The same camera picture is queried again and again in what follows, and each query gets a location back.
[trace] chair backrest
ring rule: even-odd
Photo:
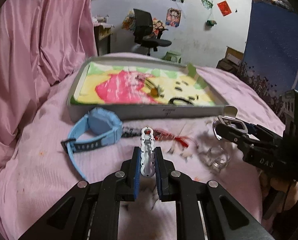
[[[136,18],[136,30],[133,33],[138,38],[150,35],[153,31],[152,17],[149,12],[145,12],[139,9],[134,9]]]

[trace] hand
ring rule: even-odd
[[[262,191],[262,199],[265,199],[265,197],[268,195],[270,187],[273,187],[275,190],[283,191],[284,193],[287,192],[290,181],[278,179],[278,178],[271,178],[269,180],[268,176],[261,172],[260,177],[260,186]],[[285,201],[284,205],[284,211],[291,209],[298,201],[298,182],[292,181],[287,199]],[[279,204],[276,212],[281,213],[282,212],[282,206],[283,206],[284,199]]]

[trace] pink bedsheet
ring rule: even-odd
[[[200,68],[198,72],[238,108],[238,118],[261,124],[282,135],[284,125],[249,86],[221,70]],[[33,122],[25,127],[11,160],[0,169],[0,217],[9,240],[18,239],[79,181],[60,145],[73,126],[65,101],[74,76],[51,88],[48,100]],[[216,144],[211,130],[215,119],[141,120],[125,122],[124,125],[164,128],[175,134],[191,136],[198,140],[199,151],[206,152]],[[92,183],[119,170],[122,161],[131,158],[133,147],[139,145],[139,138],[121,139],[115,145],[76,154],[75,159]],[[202,182],[217,180],[258,221],[261,220],[262,197],[257,170],[242,161],[242,153],[236,146],[228,144],[231,161],[220,174],[214,174],[201,163],[193,145],[185,150],[182,157],[179,148],[173,155],[167,153],[172,142],[155,142],[155,145],[161,146],[164,158],[171,160],[176,169]],[[154,177],[145,180],[135,203],[129,203],[128,207],[121,203],[119,239],[176,239],[174,203],[155,203],[154,184]]]

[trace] chair seat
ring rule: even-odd
[[[168,47],[172,44],[168,40],[160,40],[155,38],[143,38],[141,45],[146,48],[155,48],[155,47]]]

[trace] blue watch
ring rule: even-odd
[[[91,130],[97,136],[88,140],[77,141],[86,131]],[[116,143],[122,135],[122,122],[115,113],[102,109],[94,108],[84,117],[82,117],[68,134],[68,139],[61,142],[65,152],[81,175],[86,180],[86,176],[77,166],[73,154],[92,151],[107,145]]]

